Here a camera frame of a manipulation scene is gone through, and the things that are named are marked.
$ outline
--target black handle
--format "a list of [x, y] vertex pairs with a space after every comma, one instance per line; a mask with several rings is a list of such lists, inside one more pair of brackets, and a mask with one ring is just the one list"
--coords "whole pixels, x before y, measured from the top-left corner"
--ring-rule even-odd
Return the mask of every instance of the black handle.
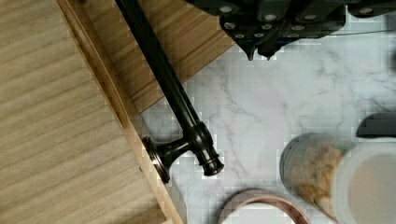
[[396, 137], [396, 112], [373, 114], [356, 131], [360, 138]]

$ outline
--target marble countertop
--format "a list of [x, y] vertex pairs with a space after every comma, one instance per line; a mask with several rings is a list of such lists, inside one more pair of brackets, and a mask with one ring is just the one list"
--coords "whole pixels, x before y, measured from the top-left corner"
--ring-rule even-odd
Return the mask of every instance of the marble countertop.
[[[341, 33], [384, 29], [384, 19], [349, 21]], [[278, 163], [302, 133], [356, 131], [362, 119], [396, 106], [396, 39], [391, 33], [328, 36], [286, 46], [269, 62], [249, 62], [237, 46], [184, 83], [215, 140], [224, 170], [203, 176], [188, 152], [171, 176], [188, 209], [188, 223], [217, 223], [224, 202], [243, 189], [269, 189], [300, 205], [313, 224], [333, 223], [284, 189]], [[157, 141], [182, 133], [164, 99], [143, 117]]]

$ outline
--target black object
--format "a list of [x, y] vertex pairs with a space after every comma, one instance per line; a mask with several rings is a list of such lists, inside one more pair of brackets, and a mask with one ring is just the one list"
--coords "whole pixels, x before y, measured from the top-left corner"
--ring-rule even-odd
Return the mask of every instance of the black object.
[[344, 27], [346, 8], [358, 18], [396, 10], [396, 0], [185, 0], [219, 16], [220, 26], [253, 60], [271, 58], [301, 38], [322, 38]]
[[163, 182], [169, 182], [169, 168], [173, 161], [191, 150], [203, 166], [204, 175], [217, 174], [224, 165], [213, 147], [212, 136], [199, 120], [141, 6], [137, 0], [116, 2], [183, 130], [181, 139], [168, 144], [157, 145], [149, 137], [143, 139], [157, 172]]
[[373, 114], [356, 131], [360, 138], [396, 137], [396, 112]]

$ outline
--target ceramic canister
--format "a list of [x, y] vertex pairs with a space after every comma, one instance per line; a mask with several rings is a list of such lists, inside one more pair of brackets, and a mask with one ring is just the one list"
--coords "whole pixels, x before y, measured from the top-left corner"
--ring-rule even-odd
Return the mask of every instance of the ceramic canister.
[[341, 224], [396, 220], [394, 138], [304, 134], [282, 153], [285, 187]]

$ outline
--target wooden drawer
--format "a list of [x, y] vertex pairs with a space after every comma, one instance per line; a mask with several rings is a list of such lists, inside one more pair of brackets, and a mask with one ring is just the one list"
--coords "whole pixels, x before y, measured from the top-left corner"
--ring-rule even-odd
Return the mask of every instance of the wooden drawer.
[[[0, 223], [183, 223], [140, 141], [163, 94], [115, 3], [0, 5]], [[181, 0], [143, 7], [181, 80], [232, 45]]]

